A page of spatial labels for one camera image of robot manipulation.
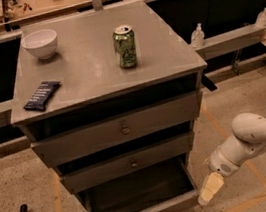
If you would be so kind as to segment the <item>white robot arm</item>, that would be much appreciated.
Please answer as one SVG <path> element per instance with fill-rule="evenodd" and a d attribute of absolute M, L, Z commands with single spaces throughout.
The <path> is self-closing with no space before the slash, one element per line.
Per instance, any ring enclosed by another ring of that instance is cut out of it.
<path fill-rule="evenodd" d="M 198 201 L 210 203 L 224 184 L 246 160 L 266 152 L 266 117 L 241 113 L 233 119 L 230 136 L 210 155 L 209 175 L 204 179 Z"/>

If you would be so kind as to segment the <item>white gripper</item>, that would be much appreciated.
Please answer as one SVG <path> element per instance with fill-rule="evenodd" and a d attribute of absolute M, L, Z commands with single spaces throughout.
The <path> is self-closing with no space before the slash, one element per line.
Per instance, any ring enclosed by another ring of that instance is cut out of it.
<path fill-rule="evenodd" d="M 210 203 L 215 194 L 221 189 L 224 184 L 224 178 L 232 176 L 240 168 L 227 159 L 222 154 L 220 148 L 216 148 L 210 155 L 209 169 L 214 173 L 204 179 L 203 186 L 199 192 L 198 201 L 202 206 Z"/>

